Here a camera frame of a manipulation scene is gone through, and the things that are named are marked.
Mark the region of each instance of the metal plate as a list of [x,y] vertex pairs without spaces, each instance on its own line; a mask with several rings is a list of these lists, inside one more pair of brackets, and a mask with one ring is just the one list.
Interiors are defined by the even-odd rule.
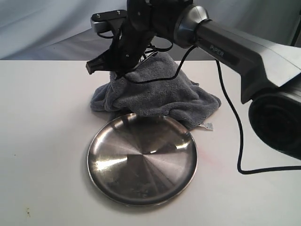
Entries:
[[192,180],[198,156],[189,131],[176,120],[128,114],[93,139],[87,166],[93,183],[126,205],[155,205],[179,194]]

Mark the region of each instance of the gray towel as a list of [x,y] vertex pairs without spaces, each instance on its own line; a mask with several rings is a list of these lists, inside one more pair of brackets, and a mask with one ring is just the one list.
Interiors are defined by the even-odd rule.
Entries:
[[[158,53],[126,76],[133,81],[172,77],[177,67],[167,53]],[[219,98],[190,81],[182,70],[174,80],[139,85],[125,78],[115,80],[115,76],[111,72],[110,83],[95,91],[92,110],[134,112],[140,116],[168,115],[192,130],[221,106]]]

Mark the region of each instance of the white table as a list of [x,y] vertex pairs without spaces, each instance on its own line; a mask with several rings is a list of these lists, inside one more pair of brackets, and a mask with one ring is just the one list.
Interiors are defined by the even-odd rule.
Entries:
[[[94,90],[107,72],[89,76],[85,62],[0,62],[1,226],[299,226],[301,172],[243,176],[236,170],[238,126],[222,95],[215,62],[186,62],[184,71],[222,100],[192,132],[197,173],[178,198],[160,208],[116,204],[90,183],[85,157],[107,113],[93,113]],[[223,66],[225,84],[246,134],[244,169],[295,165],[260,141],[240,103],[239,75]]]

